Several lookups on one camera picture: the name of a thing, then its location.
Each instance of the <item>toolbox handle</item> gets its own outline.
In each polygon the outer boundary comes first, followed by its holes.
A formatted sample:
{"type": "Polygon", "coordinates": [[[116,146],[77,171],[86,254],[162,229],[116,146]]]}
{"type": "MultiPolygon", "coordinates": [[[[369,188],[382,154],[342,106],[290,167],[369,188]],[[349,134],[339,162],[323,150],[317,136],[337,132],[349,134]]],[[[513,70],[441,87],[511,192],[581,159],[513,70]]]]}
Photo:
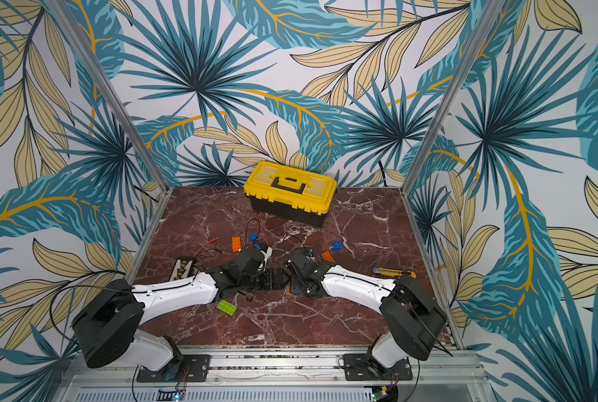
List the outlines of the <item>toolbox handle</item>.
{"type": "Polygon", "coordinates": [[[301,187],[299,187],[299,189],[293,189],[292,187],[286,187],[286,186],[283,186],[283,185],[279,184],[279,177],[276,177],[272,181],[271,187],[276,187],[276,188],[281,189],[281,190],[292,191],[292,192],[295,192],[297,194],[302,194],[303,193],[303,189],[305,189],[305,183],[302,183],[301,187]]]}

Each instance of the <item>toolbox lid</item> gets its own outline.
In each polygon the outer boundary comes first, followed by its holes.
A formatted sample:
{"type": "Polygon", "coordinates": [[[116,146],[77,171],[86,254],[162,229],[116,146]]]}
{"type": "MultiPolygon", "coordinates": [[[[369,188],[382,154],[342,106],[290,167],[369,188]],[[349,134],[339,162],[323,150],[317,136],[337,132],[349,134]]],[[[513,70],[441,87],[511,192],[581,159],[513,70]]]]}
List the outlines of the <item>toolbox lid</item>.
{"type": "Polygon", "coordinates": [[[284,203],[321,215],[331,207],[337,182],[323,174],[259,162],[243,188],[249,197],[284,203]]]}

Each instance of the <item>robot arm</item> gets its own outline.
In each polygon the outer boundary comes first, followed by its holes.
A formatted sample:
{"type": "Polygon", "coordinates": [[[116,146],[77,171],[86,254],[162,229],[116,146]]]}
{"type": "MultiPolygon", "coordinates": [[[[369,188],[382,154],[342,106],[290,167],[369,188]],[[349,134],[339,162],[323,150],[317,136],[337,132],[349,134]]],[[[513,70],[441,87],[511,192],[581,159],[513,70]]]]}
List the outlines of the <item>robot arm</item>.
{"type": "Polygon", "coordinates": [[[160,284],[129,285],[124,279],[111,282],[73,319],[86,365],[95,369],[112,361],[142,365],[176,378],[182,371],[182,355],[169,337],[157,337],[138,326],[152,318],[181,308],[208,304],[253,291],[267,282],[265,264],[272,249],[261,245],[243,249],[234,261],[191,278],[160,284]]]}
{"type": "Polygon", "coordinates": [[[390,332],[380,336],[367,354],[380,372],[407,356],[428,359],[446,324],[445,313],[410,276],[368,277],[327,261],[317,264],[302,253],[295,253],[286,266],[295,273],[291,292],[311,298],[342,297],[382,314],[390,332]]]}

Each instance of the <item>yellow utility knife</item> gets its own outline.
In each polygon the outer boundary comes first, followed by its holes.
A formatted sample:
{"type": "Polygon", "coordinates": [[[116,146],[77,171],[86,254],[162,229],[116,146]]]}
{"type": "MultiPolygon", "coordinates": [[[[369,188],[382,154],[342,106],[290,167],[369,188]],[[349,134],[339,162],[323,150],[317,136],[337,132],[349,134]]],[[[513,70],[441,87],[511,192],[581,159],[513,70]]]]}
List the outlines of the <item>yellow utility knife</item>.
{"type": "Polygon", "coordinates": [[[384,275],[385,277],[391,278],[399,278],[403,274],[411,275],[411,277],[415,278],[416,273],[413,271],[402,271],[400,269],[388,269],[388,268],[373,268],[373,273],[378,273],[380,275],[384,275]]]}

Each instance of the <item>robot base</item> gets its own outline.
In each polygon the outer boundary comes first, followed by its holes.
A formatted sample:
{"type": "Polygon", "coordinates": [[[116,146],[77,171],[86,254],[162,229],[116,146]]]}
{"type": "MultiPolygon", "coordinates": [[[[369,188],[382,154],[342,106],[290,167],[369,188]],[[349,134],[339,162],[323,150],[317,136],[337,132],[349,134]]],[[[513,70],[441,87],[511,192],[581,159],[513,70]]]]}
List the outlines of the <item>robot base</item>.
{"type": "MultiPolygon", "coordinates": [[[[184,365],[190,367],[185,377],[188,383],[204,383],[207,377],[207,370],[210,367],[210,356],[208,354],[184,354],[182,355],[184,365]]],[[[146,367],[141,367],[136,376],[137,383],[164,383],[165,377],[158,371],[151,371],[146,367]]],[[[169,381],[171,383],[179,382],[179,378],[169,381]]]]}
{"type": "Polygon", "coordinates": [[[397,373],[400,380],[413,380],[413,372],[408,358],[398,361],[391,368],[382,367],[381,372],[377,370],[377,367],[374,368],[372,363],[369,364],[366,354],[347,353],[343,354],[342,358],[346,381],[394,381],[393,373],[397,373]]]}

